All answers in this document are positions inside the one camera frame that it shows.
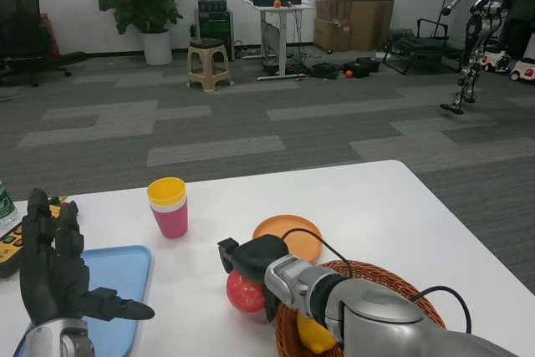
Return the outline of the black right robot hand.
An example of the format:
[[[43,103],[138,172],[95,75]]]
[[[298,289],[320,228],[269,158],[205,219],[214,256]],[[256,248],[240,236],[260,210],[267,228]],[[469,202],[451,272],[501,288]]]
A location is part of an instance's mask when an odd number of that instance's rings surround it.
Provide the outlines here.
[[[231,305],[245,314],[263,311],[272,322],[280,300],[265,285],[268,266],[289,254],[286,243],[275,235],[262,235],[239,244],[232,238],[217,243],[222,265],[228,274],[227,297]]]

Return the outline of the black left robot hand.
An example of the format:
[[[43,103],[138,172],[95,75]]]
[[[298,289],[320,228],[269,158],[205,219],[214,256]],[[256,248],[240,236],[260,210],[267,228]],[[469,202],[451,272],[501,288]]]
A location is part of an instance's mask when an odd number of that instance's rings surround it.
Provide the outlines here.
[[[81,257],[84,236],[77,214],[78,208],[72,204],[61,207],[54,217],[47,194],[38,188],[30,193],[22,220],[20,289],[33,325],[83,317],[152,319],[155,311],[144,303],[120,298],[113,289],[89,289],[89,267]]]

